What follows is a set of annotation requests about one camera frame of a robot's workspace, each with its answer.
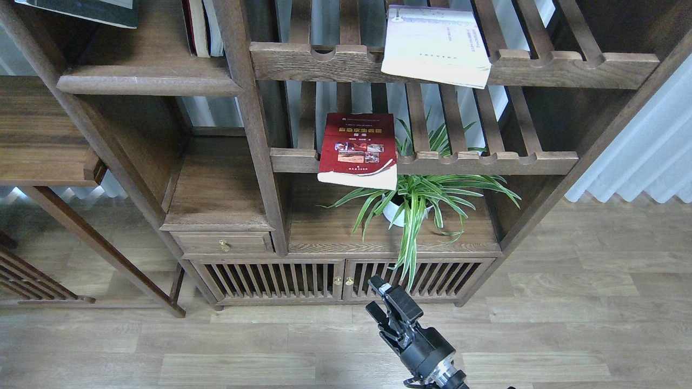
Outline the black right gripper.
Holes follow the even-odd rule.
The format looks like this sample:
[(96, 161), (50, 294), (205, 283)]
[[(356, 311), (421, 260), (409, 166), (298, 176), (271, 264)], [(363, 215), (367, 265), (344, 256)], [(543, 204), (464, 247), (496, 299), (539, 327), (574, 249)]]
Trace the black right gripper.
[(423, 311), (400, 286), (391, 286), (380, 276), (369, 279), (369, 285), (381, 296), (387, 312), (376, 302), (366, 311), (377, 322), (381, 337), (400, 357), (417, 379), (449, 379), (457, 374), (453, 365), (455, 349), (434, 327), (422, 328), (418, 318)]

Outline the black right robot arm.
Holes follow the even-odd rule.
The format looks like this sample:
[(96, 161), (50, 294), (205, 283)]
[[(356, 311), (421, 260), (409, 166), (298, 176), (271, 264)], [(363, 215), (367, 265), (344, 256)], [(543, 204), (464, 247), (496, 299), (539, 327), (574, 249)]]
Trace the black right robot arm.
[(465, 373), (453, 365), (455, 348), (434, 328), (422, 328), (418, 318), (423, 311), (400, 286), (391, 286), (380, 276), (368, 281), (381, 296), (388, 311), (377, 303), (366, 306), (378, 323), (381, 338), (408, 369), (412, 378), (405, 380), (413, 388), (467, 388)]

